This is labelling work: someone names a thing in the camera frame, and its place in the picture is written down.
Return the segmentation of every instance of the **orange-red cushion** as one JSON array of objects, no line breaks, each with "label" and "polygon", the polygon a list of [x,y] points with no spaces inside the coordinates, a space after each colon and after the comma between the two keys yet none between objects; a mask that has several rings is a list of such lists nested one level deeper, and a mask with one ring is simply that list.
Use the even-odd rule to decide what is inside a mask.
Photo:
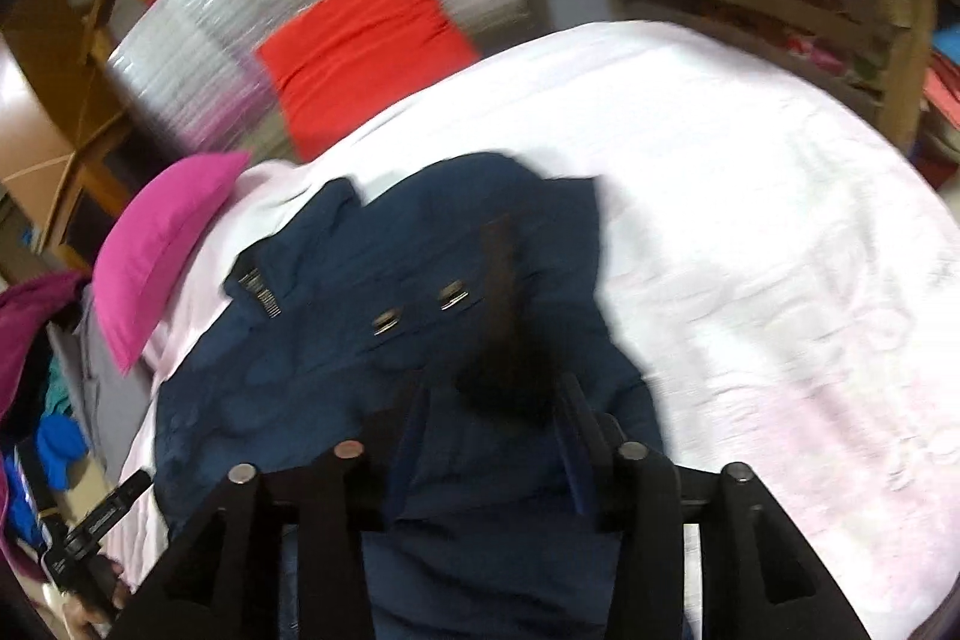
[{"label": "orange-red cushion", "polygon": [[321,0],[258,52],[304,161],[479,59],[438,0]]}]

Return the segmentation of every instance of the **metal snap button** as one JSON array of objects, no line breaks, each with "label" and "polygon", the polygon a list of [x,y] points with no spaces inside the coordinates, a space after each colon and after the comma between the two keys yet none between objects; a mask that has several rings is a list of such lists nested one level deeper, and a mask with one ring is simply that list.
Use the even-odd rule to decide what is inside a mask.
[{"label": "metal snap button", "polygon": [[395,307],[387,310],[381,316],[373,319],[373,336],[379,336],[381,333],[389,332],[397,323],[400,323],[400,308]]},{"label": "metal snap button", "polygon": [[437,297],[440,300],[440,309],[449,310],[457,302],[462,302],[470,295],[470,292],[464,287],[463,282],[460,280],[454,280],[450,285],[440,290],[440,295]]}]

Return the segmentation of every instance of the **dark blue jacket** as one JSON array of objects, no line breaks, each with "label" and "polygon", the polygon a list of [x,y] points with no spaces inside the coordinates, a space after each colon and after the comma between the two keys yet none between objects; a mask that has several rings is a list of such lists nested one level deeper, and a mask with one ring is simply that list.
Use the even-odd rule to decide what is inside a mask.
[{"label": "dark blue jacket", "polygon": [[[364,544],[377,637],[602,636],[616,539],[574,515],[549,428],[475,413],[453,386],[483,348],[480,229],[502,215],[526,328],[595,410],[661,449],[649,390],[593,299],[592,181],[544,181],[503,156],[469,155],[366,206],[334,180],[243,253],[226,284],[232,304],[161,387],[157,501],[171,532],[234,464],[309,463],[390,405],[405,370],[442,360],[451,376],[432,389],[404,514]],[[467,296],[444,310],[454,281]],[[387,311],[400,317],[378,335]]]}]

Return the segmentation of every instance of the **magenta cushion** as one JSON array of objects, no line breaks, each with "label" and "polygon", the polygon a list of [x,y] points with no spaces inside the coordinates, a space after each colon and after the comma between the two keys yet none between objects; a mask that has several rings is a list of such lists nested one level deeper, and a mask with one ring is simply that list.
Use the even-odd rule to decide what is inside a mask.
[{"label": "magenta cushion", "polygon": [[246,152],[176,162],[136,194],[107,236],[93,268],[93,299],[123,372],[139,359],[190,252],[248,162]]}]

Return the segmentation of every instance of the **white bed sheet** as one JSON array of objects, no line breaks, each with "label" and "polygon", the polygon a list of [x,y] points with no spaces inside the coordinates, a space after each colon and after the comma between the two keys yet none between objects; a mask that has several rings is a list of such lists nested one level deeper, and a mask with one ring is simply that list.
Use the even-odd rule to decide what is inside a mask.
[{"label": "white bed sheet", "polygon": [[[323,183],[347,175],[373,199],[487,149],[600,178],[598,295],[650,371],[670,455],[751,463],[871,637],[904,640],[960,570],[960,230],[832,98],[686,29],[554,34],[400,102],[309,165],[247,172],[246,204],[211,229],[171,307],[157,381],[226,306],[216,285],[236,253]],[[125,474],[152,464],[152,414],[141,435]],[[138,582],[165,545],[152,500],[110,542]]]}]

